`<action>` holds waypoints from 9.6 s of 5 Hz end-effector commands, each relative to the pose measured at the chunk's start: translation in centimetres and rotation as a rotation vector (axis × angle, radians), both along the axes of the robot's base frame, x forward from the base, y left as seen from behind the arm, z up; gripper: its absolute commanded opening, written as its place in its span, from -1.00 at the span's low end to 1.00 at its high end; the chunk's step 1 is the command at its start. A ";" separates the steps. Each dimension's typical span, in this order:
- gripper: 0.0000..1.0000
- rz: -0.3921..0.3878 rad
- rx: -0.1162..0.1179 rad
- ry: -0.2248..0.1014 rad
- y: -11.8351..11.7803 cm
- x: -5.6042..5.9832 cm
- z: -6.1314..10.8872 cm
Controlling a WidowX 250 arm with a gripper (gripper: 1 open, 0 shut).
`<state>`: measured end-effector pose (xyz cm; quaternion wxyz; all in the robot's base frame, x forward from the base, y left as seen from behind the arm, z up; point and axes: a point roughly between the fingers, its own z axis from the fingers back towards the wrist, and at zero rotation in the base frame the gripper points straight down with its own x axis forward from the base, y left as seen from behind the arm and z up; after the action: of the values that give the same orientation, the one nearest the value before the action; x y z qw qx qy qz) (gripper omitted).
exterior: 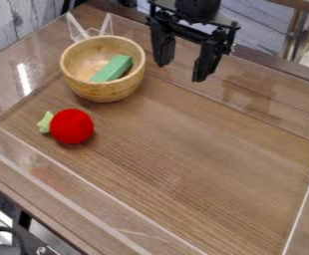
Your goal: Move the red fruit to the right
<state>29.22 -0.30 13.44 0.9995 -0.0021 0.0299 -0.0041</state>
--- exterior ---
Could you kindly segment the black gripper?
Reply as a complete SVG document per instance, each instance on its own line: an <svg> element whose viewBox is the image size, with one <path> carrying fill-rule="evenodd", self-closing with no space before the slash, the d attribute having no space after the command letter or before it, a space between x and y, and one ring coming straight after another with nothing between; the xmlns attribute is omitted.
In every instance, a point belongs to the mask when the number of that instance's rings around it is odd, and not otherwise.
<svg viewBox="0 0 309 255"><path fill-rule="evenodd" d="M200 57L193 68L194 82L202 82L214 73L222 53L231 54L237 31L237 21L220 12L221 0L149 0L152 6L152 37L154 61L164 67L174 58L176 38L181 36L192 42L201 42ZM192 28L192 25L212 25L210 35Z"/></svg>

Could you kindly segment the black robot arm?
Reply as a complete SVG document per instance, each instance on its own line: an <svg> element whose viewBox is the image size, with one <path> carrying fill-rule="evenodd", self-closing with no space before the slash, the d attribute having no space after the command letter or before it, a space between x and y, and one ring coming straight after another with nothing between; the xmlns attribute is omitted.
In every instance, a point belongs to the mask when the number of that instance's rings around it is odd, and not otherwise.
<svg viewBox="0 0 309 255"><path fill-rule="evenodd" d="M202 82L216 72L221 58L235 48L241 26L220 13L221 0L148 0L154 61L170 64L176 54L176 38L200 45L192 80Z"/></svg>

